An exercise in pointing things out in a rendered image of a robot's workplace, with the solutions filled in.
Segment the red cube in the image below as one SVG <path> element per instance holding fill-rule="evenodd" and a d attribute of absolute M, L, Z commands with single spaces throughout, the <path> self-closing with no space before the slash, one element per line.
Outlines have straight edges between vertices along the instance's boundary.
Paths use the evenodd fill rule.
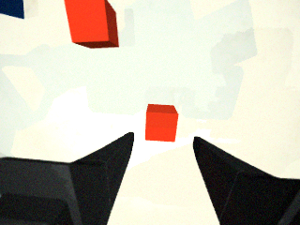
<path fill-rule="evenodd" d="M 178 112 L 173 105 L 148 104 L 145 140 L 175 142 Z"/>
<path fill-rule="evenodd" d="M 72 43 L 89 49 L 118 48 L 116 12 L 108 0 L 65 0 Z"/>

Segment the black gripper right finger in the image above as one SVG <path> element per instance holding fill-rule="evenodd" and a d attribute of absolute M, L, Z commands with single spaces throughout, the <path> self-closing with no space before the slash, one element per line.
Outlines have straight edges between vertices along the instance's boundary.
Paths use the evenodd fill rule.
<path fill-rule="evenodd" d="M 289 225 L 300 178 L 280 178 L 195 136 L 193 150 L 219 225 Z"/>

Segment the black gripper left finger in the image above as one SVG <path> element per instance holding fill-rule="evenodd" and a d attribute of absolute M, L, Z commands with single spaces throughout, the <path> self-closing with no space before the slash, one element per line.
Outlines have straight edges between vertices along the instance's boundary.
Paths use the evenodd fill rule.
<path fill-rule="evenodd" d="M 108 225 L 133 144 L 134 132 L 128 132 L 70 162 L 0 157 L 0 196 L 64 200 L 73 225 Z"/>

